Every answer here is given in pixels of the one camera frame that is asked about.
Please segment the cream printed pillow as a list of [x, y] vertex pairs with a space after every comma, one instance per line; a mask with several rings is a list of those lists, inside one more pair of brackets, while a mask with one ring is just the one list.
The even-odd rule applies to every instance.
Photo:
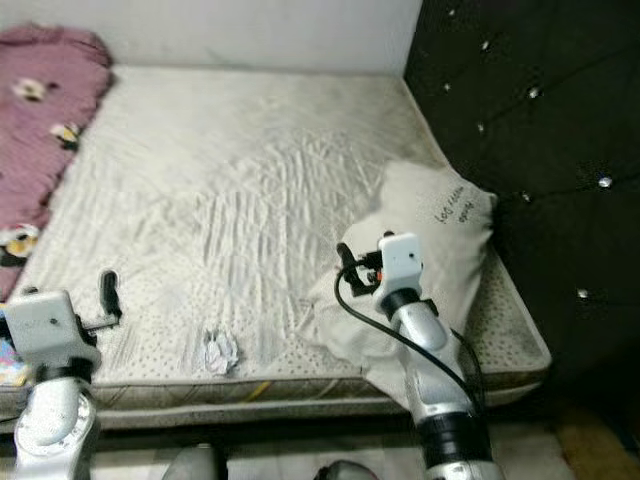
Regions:
[[[385, 166], [364, 218], [349, 225], [342, 242], [355, 253], [376, 250], [385, 232], [421, 239], [422, 293], [438, 307], [440, 320], [463, 332], [479, 292], [486, 243], [492, 237], [497, 198], [449, 169], [413, 163]], [[348, 315], [333, 294], [337, 270], [326, 271], [303, 300], [308, 342], [355, 365], [365, 379], [394, 402], [410, 407], [397, 353], [401, 344]]]

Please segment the colourful children's book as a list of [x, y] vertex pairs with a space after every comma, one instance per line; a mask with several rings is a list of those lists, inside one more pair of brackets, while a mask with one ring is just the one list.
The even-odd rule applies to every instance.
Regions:
[[12, 340], [0, 338], [0, 387], [26, 387], [29, 369], [18, 355]]

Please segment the white quilted mattress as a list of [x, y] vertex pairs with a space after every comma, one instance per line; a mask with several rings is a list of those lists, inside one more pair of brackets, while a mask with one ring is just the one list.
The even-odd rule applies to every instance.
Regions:
[[[12, 293], [67, 291], [92, 317], [118, 273], [123, 323], [92, 388], [111, 430], [397, 411], [302, 333], [390, 163], [452, 170], [397, 78], [118, 67]], [[543, 384], [550, 351], [486, 250], [462, 333], [498, 406]], [[237, 340], [225, 378], [200, 365], [205, 329]]]

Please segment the grey left robot leg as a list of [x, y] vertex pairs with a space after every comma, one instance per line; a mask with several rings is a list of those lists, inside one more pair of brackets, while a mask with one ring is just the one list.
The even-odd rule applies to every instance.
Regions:
[[227, 458], [210, 444], [184, 448], [166, 467], [161, 480], [227, 480]]

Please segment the grey robot leg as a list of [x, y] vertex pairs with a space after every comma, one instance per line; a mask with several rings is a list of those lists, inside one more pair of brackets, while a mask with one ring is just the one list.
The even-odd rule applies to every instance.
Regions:
[[362, 463], [338, 460], [320, 467], [312, 480], [379, 480], [379, 476]]
[[166, 467], [161, 480], [227, 480], [227, 458], [210, 444], [184, 448]]

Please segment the purple cartoon print blanket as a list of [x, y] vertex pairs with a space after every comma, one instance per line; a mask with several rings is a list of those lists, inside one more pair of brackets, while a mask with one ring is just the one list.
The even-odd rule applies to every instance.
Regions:
[[50, 197], [111, 82], [108, 47], [72, 27], [0, 33], [0, 296], [49, 224]]

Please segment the grey right robot leg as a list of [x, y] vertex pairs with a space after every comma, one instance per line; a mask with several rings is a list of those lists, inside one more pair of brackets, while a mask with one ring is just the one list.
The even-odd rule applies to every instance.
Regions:
[[379, 480], [379, 476], [362, 463], [338, 460], [320, 467], [312, 480]]

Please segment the black tufted headboard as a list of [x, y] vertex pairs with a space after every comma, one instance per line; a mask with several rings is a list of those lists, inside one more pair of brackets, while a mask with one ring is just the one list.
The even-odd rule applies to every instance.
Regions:
[[552, 352], [548, 387], [640, 393], [640, 0], [422, 0], [404, 81]]

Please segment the brown floor mat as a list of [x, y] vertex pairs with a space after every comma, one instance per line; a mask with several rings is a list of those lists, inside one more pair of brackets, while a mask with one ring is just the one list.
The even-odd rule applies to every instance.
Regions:
[[567, 404], [556, 413], [553, 429], [577, 480], [640, 480], [640, 460], [595, 413]]

